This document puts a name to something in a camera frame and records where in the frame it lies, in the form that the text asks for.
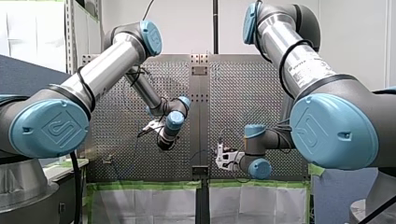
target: robotic arm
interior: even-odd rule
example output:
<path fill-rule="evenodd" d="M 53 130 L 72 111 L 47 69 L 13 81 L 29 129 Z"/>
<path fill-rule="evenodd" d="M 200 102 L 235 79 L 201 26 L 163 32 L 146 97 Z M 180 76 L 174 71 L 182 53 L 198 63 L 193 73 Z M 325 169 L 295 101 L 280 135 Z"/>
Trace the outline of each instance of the robotic arm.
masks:
<path fill-rule="evenodd" d="M 254 44 L 271 60 L 294 103 L 288 130 L 279 125 L 272 129 L 260 124 L 246 126 L 243 156 L 233 158 L 240 169 L 265 179 L 271 174 L 271 165 L 263 158 L 265 150 L 292 147 L 324 168 L 396 166 L 392 159 L 395 91 L 370 92 L 353 76 L 338 74 L 324 62 L 316 53 L 318 21 L 307 7 L 251 4 L 244 42 Z"/>
<path fill-rule="evenodd" d="M 178 97 L 165 103 L 134 66 L 162 50 L 154 23 L 141 21 L 114 29 L 106 50 L 61 85 L 50 85 L 29 99 L 0 97 L 0 155 L 54 158 L 69 154 L 85 139 L 91 112 L 124 75 L 154 116 L 167 116 L 158 145 L 169 149 L 188 115 L 190 100 Z"/>

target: blue circular cover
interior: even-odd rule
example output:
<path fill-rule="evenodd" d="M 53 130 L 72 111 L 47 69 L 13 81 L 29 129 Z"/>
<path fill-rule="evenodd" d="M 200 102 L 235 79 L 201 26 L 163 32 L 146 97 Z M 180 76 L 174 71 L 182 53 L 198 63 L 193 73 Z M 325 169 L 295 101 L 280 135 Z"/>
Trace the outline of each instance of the blue circular cover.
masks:
<path fill-rule="evenodd" d="M 191 101 L 189 98 L 185 96 L 179 96 L 178 99 L 181 100 L 184 104 L 186 104 L 187 108 L 190 108 Z"/>
<path fill-rule="evenodd" d="M 152 56 L 159 55 L 163 50 L 163 41 L 157 26 L 152 21 L 141 21 L 140 28 L 148 52 Z"/>
<path fill-rule="evenodd" d="M 260 158 L 252 162 L 248 167 L 248 173 L 254 179 L 267 179 L 272 172 L 272 167 L 269 161 Z"/>
<path fill-rule="evenodd" d="M 247 13 L 245 15 L 245 21 L 244 21 L 244 31 L 243 31 L 243 37 L 244 37 L 244 43 L 245 44 L 253 44 L 253 35 L 254 35 L 254 25 L 256 24 L 256 3 L 251 3 L 248 8 L 247 8 Z"/>
<path fill-rule="evenodd" d="M 169 113 L 168 117 L 166 117 L 166 127 L 174 131 L 179 130 L 183 122 L 184 116 L 178 111 L 172 111 Z"/>
<path fill-rule="evenodd" d="M 265 132 L 263 124 L 248 124 L 245 126 L 245 138 L 256 137 Z"/>
<path fill-rule="evenodd" d="M 370 165 L 378 151 L 371 121 L 338 96 L 305 96 L 291 110 L 291 137 L 301 154 L 323 168 L 356 170 Z"/>
<path fill-rule="evenodd" d="M 12 121 L 9 141 L 30 158 L 55 158 L 69 154 L 85 139 L 89 121 L 84 110 L 68 100 L 35 103 Z"/>

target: logo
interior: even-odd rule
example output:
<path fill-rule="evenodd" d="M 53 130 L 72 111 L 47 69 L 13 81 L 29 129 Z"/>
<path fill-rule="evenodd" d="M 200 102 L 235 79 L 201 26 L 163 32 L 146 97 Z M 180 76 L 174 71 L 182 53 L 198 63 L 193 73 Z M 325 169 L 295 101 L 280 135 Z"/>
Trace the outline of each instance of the logo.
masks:
<path fill-rule="evenodd" d="M 314 116 L 306 112 L 294 131 L 297 132 L 306 149 L 311 154 L 314 154 L 320 148 L 319 145 L 324 144 L 324 136 L 327 135 Z"/>
<path fill-rule="evenodd" d="M 42 128 L 43 133 L 60 148 L 65 147 L 79 132 L 81 126 L 67 111 L 61 112 Z"/>
<path fill-rule="evenodd" d="M 160 33 L 158 32 L 157 29 L 150 30 L 149 37 L 153 45 L 156 45 L 156 47 L 161 45 Z"/>

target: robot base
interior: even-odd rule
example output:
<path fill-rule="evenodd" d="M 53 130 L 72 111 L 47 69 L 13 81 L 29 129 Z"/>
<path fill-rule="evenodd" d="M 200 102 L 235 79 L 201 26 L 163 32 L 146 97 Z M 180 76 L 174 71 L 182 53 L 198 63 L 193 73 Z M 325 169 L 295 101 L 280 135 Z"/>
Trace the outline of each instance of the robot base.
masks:
<path fill-rule="evenodd" d="M 350 206 L 349 224 L 358 224 L 366 216 L 396 194 L 396 177 L 378 171 L 378 176 L 366 200 L 359 200 Z M 396 223 L 396 204 L 379 214 L 370 223 Z"/>
<path fill-rule="evenodd" d="M 38 160 L 1 164 L 0 183 L 1 223 L 59 223 L 59 186 L 48 183 Z"/>

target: perforated metal panel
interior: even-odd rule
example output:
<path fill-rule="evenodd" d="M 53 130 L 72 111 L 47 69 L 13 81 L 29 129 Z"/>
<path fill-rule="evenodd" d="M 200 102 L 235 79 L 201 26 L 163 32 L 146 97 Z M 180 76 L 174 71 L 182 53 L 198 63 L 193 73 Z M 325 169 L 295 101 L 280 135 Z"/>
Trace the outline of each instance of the perforated metal panel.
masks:
<path fill-rule="evenodd" d="M 242 147 L 244 126 L 262 123 L 274 126 L 279 122 L 283 91 L 276 69 L 260 56 L 211 56 L 209 148 L 216 148 L 219 133 L 224 130 L 223 141 L 227 147 Z M 233 178 L 222 171 L 208 156 L 211 178 Z M 267 150 L 271 162 L 271 179 L 302 180 L 307 177 L 306 161 L 297 150 L 285 154 Z"/>
<path fill-rule="evenodd" d="M 283 91 L 271 64 L 254 55 L 210 55 L 208 63 L 200 64 L 208 66 L 209 72 L 194 75 L 198 63 L 191 57 L 195 56 L 163 55 L 143 65 L 150 71 L 148 79 L 159 95 L 172 99 L 188 94 L 192 100 L 176 148 L 161 152 L 155 144 L 155 133 L 139 138 L 135 146 L 138 129 L 152 118 L 140 97 L 122 79 L 92 116 L 92 139 L 86 150 L 91 161 L 87 175 L 90 182 L 191 180 L 191 165 L 207 163 L 210 178 L 233 178 L 232 173 L 217 168 L 213 159 L 211 149 L 216 148 L 221 130 L 227 127 L 237 132 L 238 137 L 224 131 L 223 140 L 229 147 L 241 147 L 246 124 L 271 126 L 279 122 Z M 94 55 L 83 57 L 84 63 L 92 58 Z M 307 177 L 307 164 L 297 150 L 290 154 L 267 150 L 267 159 L 273 166 L 272 179 Z"/>
<path fill-rule="evenodd" d="M 189 94 L 189 61 L 189 55 L 162 56 L 143 67 L 150 72 L 148 80 L 158 94 L 172 99 Z M 158 149 L 156 133 L 140 137 L 136 145 L 138 130 L 153 120 L 145 108 L 124 78 L 98 104 L 92 117 L 94 147 L 87 154 L 92 161 L 87 176 L 90 182 L 191 180 L 190 121 L 183 126 L 177 146 L 171 151 Z"/>

